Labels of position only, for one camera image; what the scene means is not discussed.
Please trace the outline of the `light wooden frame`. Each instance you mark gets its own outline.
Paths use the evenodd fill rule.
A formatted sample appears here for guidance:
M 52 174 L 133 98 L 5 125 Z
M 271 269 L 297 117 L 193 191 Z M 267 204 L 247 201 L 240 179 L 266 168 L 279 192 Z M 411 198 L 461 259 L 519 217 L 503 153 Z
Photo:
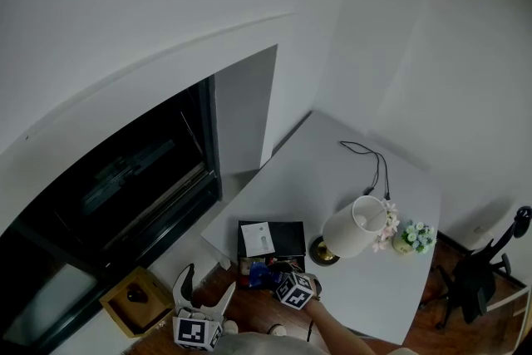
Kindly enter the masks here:
M 532 292 L 532 287 L 530 286 L 527 286 L 519 291 L 517 291 L 516 293 L 513 293 L 512 295 L 510 295 L 509 297 L 507 298 L 504 298 L 502 300 L 500 300 L 499 302 L 496 302 L 496 303 L 493 303 L 493 304 L 490 304 L 488 307 L 487 307 L 487 311 L 488 312 L 491 312 L 491 311 L 494 311 L 498 308 L 502 308 L 503 306 L 505 306 L 506 304 L 509 304 L 511 302 L 514 302 L 516 299 L 520 298 L 520 297 L 523 297 L 523 296 L 526 296 L 527 299 L 526 299 L 526 303 L 525 303 L 525 306 L 522 308 L 522 309 L 519 309 L 518 311 L 516 311 L 514 313 L 515 316 L 517 315 L 520 315 L 521 313 L 523 313 L 525 316 L 528 315 L 528 312 L 530 310 L 530 298 L 531 298 L 531 292 Z

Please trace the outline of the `white shade table lamp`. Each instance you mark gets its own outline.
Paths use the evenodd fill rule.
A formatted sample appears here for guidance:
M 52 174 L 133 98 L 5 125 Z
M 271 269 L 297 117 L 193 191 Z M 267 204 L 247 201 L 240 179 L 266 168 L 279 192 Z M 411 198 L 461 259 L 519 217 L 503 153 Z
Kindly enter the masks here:
M 387 210 L 382 201 L 363 195 L 333 214 L 324 224 L 322 235 L 309 248 L 318 265 L 349 259 L 369 246 L 387 225 Z

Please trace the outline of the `pink flower bouquet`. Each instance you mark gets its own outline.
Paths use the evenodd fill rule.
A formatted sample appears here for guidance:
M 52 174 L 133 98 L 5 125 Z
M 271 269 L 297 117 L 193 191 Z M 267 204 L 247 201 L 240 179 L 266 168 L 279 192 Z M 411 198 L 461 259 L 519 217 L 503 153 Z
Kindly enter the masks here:
M 383 230 L 377 234 L 377 237 L 372 245 L 374 253 L 380 250 L 385 250 L 391 244 L 400 224 L 396 205 L 390 200 L 382 200 L 382 204 L 387 213 L 387 220 Z

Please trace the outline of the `black window frame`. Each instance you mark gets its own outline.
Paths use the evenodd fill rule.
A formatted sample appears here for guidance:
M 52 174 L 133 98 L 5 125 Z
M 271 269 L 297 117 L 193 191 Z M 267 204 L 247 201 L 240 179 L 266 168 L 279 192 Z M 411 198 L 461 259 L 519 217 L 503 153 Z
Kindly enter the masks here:
M 0 233 L 0 355 L 48 355 L 222 195 L 213 77 L 122 127 Z

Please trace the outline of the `person's white shirt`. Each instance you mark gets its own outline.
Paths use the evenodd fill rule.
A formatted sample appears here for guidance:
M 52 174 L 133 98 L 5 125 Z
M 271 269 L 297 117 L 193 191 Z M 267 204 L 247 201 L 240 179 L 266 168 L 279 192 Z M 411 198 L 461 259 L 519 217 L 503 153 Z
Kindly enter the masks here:
M 262 333 L 223 336 L 212 355 L 329 355 L 302 339 Z

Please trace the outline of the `black storage box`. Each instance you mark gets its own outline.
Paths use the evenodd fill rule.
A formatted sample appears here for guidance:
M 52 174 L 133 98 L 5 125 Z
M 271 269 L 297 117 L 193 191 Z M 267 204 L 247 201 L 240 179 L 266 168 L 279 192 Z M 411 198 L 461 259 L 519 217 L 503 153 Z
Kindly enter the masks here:
M 303 223 L 296 222 L 268 222 L 273 239 L 275 252 L 258 257 L 247 257 L 244 239 L 240 226 L 243 224 L 260 223 L 257 221 L 239 221 L 238 230 L 238 286 L 241 289 L 262 290 L 248 287 L 249 268 L 253 262 L 263 262 L 268 266 L 277 262 L 288 262 L 305 271 L 306 244 Z

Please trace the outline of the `yellow wooden box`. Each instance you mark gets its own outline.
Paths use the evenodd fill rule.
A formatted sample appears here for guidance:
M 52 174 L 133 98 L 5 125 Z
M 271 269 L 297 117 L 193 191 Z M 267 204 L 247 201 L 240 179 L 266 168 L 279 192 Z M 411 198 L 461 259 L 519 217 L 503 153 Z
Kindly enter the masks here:
M 146 303 L 132 303 L 126 298 L 130 287 L 141 288 Z M 171 291 L 142 267 L 135 268 L 114 288 L 100 298 L 101 306 L 128 338 L 140 338 L 170 315 L 175 303 Z

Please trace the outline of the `person's right forearm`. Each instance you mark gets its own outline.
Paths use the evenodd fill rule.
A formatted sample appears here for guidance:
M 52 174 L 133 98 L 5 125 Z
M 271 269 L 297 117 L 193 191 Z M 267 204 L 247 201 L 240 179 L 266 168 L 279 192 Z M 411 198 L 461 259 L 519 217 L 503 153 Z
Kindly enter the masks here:
M 317 327 L 331 355 L 376 355 L 361 338 L 338 322 L 316 299 L 311 298 L 303 310 Z

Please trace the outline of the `blue plastic bag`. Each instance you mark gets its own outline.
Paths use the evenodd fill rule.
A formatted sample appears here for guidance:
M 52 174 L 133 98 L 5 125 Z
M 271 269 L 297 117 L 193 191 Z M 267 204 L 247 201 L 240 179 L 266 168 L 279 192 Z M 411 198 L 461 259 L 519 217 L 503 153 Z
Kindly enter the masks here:
M 249 268 L 248 287 L 255 289 L 270 288 L 272 275 L 268 265 L 263 262 L 253 262 Z

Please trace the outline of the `blue white flower pot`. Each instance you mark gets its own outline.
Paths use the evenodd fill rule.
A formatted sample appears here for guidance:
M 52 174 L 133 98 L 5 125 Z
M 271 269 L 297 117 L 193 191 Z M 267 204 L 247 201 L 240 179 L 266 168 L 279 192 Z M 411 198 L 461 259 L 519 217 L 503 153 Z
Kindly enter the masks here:
M 399 226 L 392 241 L 392 247 L 400 254 L 425 254 L 435 244 L 436 229 L 412 220 Z

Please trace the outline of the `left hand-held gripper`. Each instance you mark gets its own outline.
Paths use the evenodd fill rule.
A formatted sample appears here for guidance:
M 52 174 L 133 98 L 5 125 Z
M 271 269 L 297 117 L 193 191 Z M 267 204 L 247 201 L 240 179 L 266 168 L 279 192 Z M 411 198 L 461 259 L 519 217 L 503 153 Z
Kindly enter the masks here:
M 193 308 L 195 265 L 187 265 L 172 288 L 177 316 L 172 318 L 174 342 L 185 349 L 213 352 L 223 333 L 224 312 L 234 295 L 233 282 L 216 305 Z

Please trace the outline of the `black office chair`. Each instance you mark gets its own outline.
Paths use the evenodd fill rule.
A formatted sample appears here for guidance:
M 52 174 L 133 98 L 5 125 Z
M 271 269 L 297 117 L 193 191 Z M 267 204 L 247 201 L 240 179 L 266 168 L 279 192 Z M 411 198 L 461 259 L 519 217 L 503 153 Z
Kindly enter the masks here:
M 532 207 L 520 207 L 514 217 L 512 225 L 505 231 L 497 242 L 489 242 L 483 249 L 472 252 L 461 259 L 448 274 L 442 266 L 436 266 L 446 286 L 446 292 L 441 296 L 427 300 L 419 305 L 425 307 L 432 301 L 445 299 L 446 312 L 436 329 L 443 329 L 449 320 L 451 312 L 460 308 L 466 323 L 472 323 L 477 317 L 487 312 L 487 303 L 495 294 L 495 271 L 504 269 L 511 274 L 510 261 L 506 254 L 501 256 L 499 263 L 491 260 L 513 239 L 523 237 L 532 223 Z

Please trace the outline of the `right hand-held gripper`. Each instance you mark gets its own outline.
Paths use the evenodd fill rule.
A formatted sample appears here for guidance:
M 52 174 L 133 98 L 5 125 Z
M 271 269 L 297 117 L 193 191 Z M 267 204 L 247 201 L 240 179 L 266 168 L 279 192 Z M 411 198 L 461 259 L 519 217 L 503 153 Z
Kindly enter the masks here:
M 314 274 L 307 274 L 288 262 L 269 265 L 270 288 L 283 305 L 301 310 L 311 299 L 320 299 L 322 285 Z

